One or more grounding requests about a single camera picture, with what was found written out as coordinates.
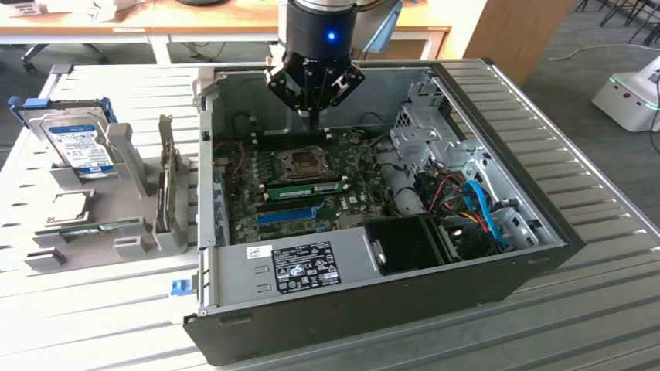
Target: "blue latch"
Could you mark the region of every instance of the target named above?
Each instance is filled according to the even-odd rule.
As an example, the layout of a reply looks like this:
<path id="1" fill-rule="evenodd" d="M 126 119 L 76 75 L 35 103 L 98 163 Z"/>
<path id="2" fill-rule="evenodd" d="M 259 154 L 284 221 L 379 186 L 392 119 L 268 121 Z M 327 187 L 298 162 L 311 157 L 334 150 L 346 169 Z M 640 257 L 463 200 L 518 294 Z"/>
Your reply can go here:
<path id="1" fill-rule="evenodd" d="M 51 105 L 51 100 L 48 98 L 28 98 L 23 103 L 24 109 L 46 109 Z"/>
<path id="2" fill-rule="evenodd" d="M 10 98 L 10 112 L 14 114 L 14 116 L 19 119 L 20 123 L 23 126 L 26 126 L 30 129 L 28 123 L 26 122 L 26 119 L 20 115 L 20 98 L 19 97 L 11 97 Z"/>
<path id="3" fill-rule="evenodd" d="M 99 101 L 99 103 L 102 104 L 103 108 L 106 109 L 107 122 L 111 123 L 111 124 L 114 122 L 119 122 L 116 120 L 115 111 L 112 110 L 111 100 L 107 97 L 104 97 L 104 98 L 102 98 L 102 100 Z"/>
<path id="4" fill-rule="evenodd" d="M 184 296 L 194 293 L 194 285 L 191 280 L 175 280 L 172 281 L 171 296 Z"/>

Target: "black pcie slot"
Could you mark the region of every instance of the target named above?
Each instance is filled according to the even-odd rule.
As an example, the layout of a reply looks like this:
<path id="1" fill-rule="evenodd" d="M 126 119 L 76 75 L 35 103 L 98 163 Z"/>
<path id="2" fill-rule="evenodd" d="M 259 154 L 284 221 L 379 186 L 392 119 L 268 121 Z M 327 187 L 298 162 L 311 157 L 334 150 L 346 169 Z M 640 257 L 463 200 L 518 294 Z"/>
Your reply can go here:
<path id="1" fill-rule="evenodd" d="M 303 232 L 296 232 L 296 233 L 286 233 L 286 234 L 279 234 L 278 236 L 268 237 L 268 240 L 272 240 L 275 238 L 287 238 L 287 237 L 296 237 L 296 236 L 306 236 L 307 234 L 314 234 L 316 233 L 315 230 L 304 230 Z"/>
<path id="2" fill-rule="evenodd" d="M 287 134 L 287 135 L 259 135 L 259 151 L 286 151 L 288 149 L 300 149 L 304 147 L 326 147 L 328 139 L 323 131 L 318 133 Z"/>
<path id="3" fill-rule="evenodd" d="M 258 206 L 258 213 L 272 213 L 275 211 L 307 209 L 314 206 L 319 206 L 318 199 L 323 199 L 323 196 L 304 197 L 295 200 L 274 201 Z"/>
<path id="4" fill-rule="evenodd" d="M 284 182 L 280 181 L 278 183 L 270 182 L 267 184 L 268 189 L 278 189 L 278 188 L 287 188 L 287 187 L 294 187 L 294 186 L 307 186 L 310 184 L 322 184 L 322 183 L 331 183 L 331 182 L 339 182 L 342 180 L 342 176 L 328 176 L 327 178 L 316 178 L 316 179 L 308 179 L 308 180 L 294 180 L 292 182 Z"/>

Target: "wooden desk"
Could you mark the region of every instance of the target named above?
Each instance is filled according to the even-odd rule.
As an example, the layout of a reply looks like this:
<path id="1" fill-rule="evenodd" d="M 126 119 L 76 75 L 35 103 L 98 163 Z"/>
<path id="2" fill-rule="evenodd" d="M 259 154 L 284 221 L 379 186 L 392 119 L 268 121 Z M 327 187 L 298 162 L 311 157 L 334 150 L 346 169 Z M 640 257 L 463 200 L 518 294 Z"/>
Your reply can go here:
<path id="1" fill-rule="evenodd" d="M 572 0 L 406 0 L 390 48 L 370 57 L 491 57 L 520 85 L 571 4 Z M 106 23 L 72 14 L 0 18 L 0 44 L 151 43 L 158 63 L 170 64 L 170 43 L 278 40 L 276 0 L 230 0 L 211 7 L 156 0 L 120 16 L 119 22 Z"/>
<path id="2" fill-rule="evenodd" d="M 406 0 L 394 33 L 394 43 L 384 58 L 434 59 L 451 27 L 432 11 L 434 0 L 416 4 Z M 202 41 L 276 41 L 276 0 L 231 0 L 200 7 L 195 12 L 176 0 L 159 0 L 154 10 L 151 39 L 159 43 L 191 43 Z M 158 59 L 167 63 L 166 53 Z"/>
<path id="3" fill-rule="evenodd" d="M 435 21 L 430 8 L 427 0 L 406 1 L 386 57 L 438 56 L 450 27 Z M 104 23 L 75 14 L 0 18 L 0 44 L 150 43 L 158 64 L 170 64 L 170 43 L 278 40 L 276 0 L 230 0 L 210 7 L 156 0 L 124 9 L 118 18 Z"/>

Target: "red cable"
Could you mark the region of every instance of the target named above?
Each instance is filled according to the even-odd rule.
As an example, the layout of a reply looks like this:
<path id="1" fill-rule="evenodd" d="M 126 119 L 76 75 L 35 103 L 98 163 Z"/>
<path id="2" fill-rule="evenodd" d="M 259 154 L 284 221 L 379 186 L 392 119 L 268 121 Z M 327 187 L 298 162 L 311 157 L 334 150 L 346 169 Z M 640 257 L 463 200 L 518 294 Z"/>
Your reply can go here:
<path id="1" fill-rule="evenodd" d="M 479 222 L 479 225 L 482 226 L 482 228 L 484 229 L 484 232 L 488 233 L 488 227 L 486 226 L 486 223 L 484 223 L 484 220 L 480 218 L 479 214 L 478 213 L 474 213 L 472 214 L 476 218 L 476 221 Z"/>
<path id="2" fill-rule="evenodd" d="M 440 187 L 438 188 L 438 192 L 435 193 L 434 201 L 431 201 L 430 212 L 434 211 L 435 202 L 438 201 L 440 193 L 443 192 L 444 183 L 447 182 L 447 179 L 451 179 L 451 178 L 464 179 L 463 175 L 455 175 L 455 174 L 450 174 L 444 177 L 443 182 L 440 182 Z"/>
<path id="3" fill-rule="evenodd" d="M 236 173 L 239 172 L 240 168 L 243 167 L 244 161 L 246 161 L 246 147 L 244 147 L 243 143 L 239 143 L 238 141 L 222 141 L 220 143 L 218 143 L 218 146 L 214 148 L 214 151 L 218 151 L 218 149 L 223 145 L 238 145 L 240 147 L 239 165 L 236 166 L 235 170 L 231 173 L 231 178 L 232 178 L 232 180 L 235 180 Z"/>

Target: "hard drive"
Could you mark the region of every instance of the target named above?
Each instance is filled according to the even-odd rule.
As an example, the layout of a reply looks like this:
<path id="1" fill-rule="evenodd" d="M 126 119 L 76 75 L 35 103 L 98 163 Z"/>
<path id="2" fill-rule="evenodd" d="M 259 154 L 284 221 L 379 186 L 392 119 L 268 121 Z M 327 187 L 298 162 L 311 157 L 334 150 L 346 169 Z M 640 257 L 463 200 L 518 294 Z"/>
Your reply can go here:
<path id="1" fill-rule="evenodd" d="M 115 121 L 103 100 L 26 102 L 20 115 L 39 140 L 56 155 L 56 167 L 71 166 L 78 176 L 94 179 L 115 173 L 118 153 L 108 144 L 107 126 Z"/>

